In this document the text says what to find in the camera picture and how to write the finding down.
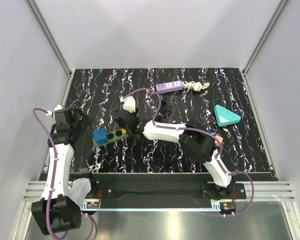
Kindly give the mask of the blue cube socket adapter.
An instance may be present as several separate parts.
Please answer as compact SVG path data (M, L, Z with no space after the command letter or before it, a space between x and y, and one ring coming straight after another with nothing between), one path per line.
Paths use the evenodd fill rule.
M93 140L98 146L107 144L109 139L104 127L98 128L92 132Z

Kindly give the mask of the green power strip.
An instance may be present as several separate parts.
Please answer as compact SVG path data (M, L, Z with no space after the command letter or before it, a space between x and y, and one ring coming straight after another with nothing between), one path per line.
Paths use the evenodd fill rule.
M97 145L95 143L94 137L93 137L92 138L93 145L98 148L98 147L105 146L107 144L111 144L111 143L114 143L114 142L117 142L119 140L122 140L122 139L125 139L125 138L129 137L129 135L127 133L126 134L122 133L122 128L111 131L111 132L106 131L106 134L107 134L107 137L108 137L108 143L103 144L103 145Z

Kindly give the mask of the yellow cube socket adapter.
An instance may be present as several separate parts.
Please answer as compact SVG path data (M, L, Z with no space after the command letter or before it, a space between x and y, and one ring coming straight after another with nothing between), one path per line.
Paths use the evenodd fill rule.
M121 132L122 132L123 134L126 134L126 133L127 133L127 131L126 131L124 128L121 129Z

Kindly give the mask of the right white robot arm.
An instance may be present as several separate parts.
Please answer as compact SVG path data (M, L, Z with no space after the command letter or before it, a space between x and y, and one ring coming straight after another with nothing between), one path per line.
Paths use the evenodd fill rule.
M222 144L214 135L202 130L198 122L169 124L140 120L137 113L124 109L115 112L114 120L136 140L160 140L179 144L190 159L205 166L220 197L226 199L234 194L236 181L221 160Z

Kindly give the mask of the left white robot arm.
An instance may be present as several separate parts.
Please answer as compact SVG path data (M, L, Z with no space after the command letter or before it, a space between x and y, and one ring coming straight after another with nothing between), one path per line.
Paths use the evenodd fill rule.
M50 163L40 200L31 205L31 213L43 235L57 240L58 233L67 234L82 223L81 206L85 198L98 193L95 178L89 172L70 180L70 164L75 144L91 120L80 109L64 108L58 104L45 114L55 123L45 133L48 136Z

